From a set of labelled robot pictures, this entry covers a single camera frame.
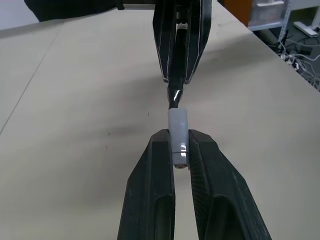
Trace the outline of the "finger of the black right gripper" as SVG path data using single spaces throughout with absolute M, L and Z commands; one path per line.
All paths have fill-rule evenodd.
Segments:
M 212 1 L 191 0 L 188 6 L 185 76 L 189 84 L 196 72 L 200 58 L 208 42 L 212 23 Z
M 169 82 L 176 36 L 176 7 L 174 0 L 157 0 L 153 15 L 153 33 L 162 79 Z

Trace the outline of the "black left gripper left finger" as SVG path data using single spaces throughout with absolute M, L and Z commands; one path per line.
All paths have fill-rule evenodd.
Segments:
M 125 190 L 117 239 L 172 240 L 175 231 L 175 184 L 170 135 L 153 134 Z

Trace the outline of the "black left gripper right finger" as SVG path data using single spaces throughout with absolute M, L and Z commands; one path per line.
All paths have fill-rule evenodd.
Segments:
M 193 207 L 200 240 L 269 240 L 250 189 L 211 136 L 189 130 Z

